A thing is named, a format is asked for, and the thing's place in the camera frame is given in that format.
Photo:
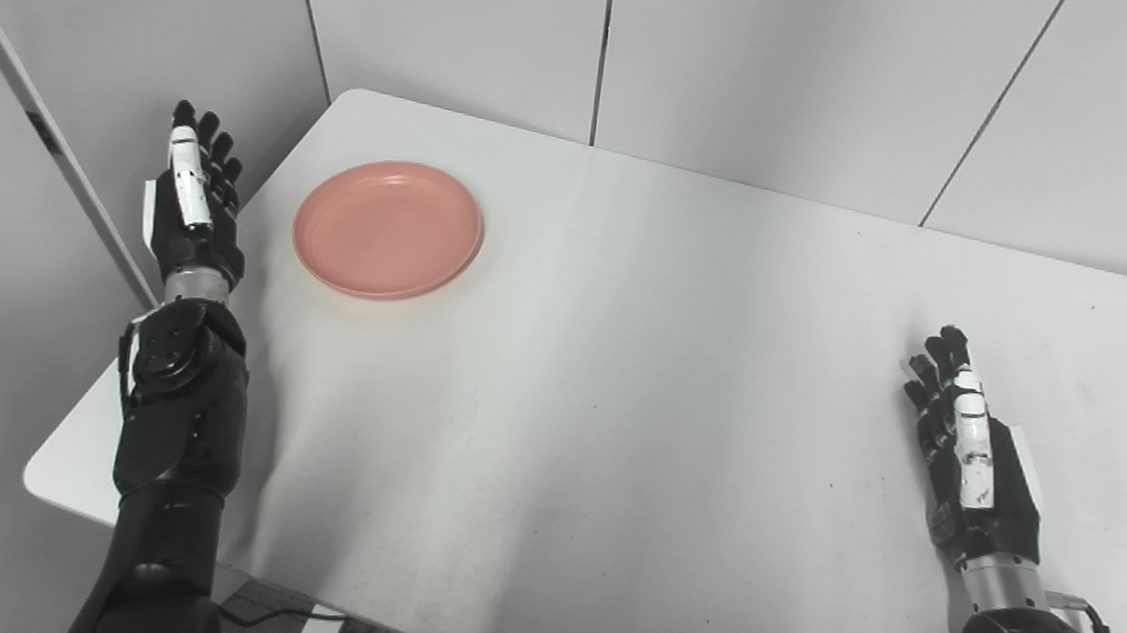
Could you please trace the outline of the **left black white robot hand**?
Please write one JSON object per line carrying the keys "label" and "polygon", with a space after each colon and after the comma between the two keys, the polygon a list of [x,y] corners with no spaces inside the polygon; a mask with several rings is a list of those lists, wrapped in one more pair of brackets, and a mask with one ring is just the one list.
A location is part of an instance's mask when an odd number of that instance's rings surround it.
{"label": "left black white robot hand", "polygon": [[183,271],[210,270],[228,289],[245,277],[237,217],[242,199],[237,178],[245,170],[229,154],[234,140],[213,112],[203,115],[179,99],[170,116],[165,172],[144,185],[142,230],[162,280]]}

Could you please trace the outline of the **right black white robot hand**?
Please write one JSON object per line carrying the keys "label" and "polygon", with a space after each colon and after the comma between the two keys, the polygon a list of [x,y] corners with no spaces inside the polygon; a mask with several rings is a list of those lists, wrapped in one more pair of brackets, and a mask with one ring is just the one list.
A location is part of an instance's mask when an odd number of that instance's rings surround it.
{"label": "right black white robot hand", "polygon": [[991,414],[967,335],[946,326],[924,348],[903,391],[930,476],[931,542],[957,568],[986,556],[1040,565],[1041,514],[1012,428]]}

